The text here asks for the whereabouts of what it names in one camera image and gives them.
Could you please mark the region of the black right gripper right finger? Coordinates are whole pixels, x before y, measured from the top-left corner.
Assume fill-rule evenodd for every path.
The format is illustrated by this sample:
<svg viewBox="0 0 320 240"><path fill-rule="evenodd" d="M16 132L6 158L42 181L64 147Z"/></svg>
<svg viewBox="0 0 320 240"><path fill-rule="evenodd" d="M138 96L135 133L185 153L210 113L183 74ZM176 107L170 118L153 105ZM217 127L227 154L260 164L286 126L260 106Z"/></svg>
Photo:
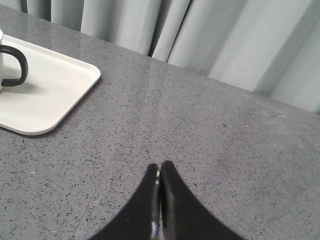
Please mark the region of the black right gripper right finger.
<svg viewBox="0 0 320 240"><path fill-rule="evenodd" d="M160 169L162 224L166 240L242 240L193 195L172 161Z"/></svg>

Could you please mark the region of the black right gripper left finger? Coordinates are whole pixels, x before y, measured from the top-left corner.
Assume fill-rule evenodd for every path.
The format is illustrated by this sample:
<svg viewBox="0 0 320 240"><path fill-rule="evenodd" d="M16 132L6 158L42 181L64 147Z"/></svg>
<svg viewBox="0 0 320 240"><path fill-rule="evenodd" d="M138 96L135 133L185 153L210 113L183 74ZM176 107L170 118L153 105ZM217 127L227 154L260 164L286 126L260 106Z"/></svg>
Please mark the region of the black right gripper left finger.
<svg viewBox="0 0 320 240"><path fill-rule="evenodd" d="M127 204L92 240L157 240L160 221L160 171L155 163L146 172Z"/></svg>

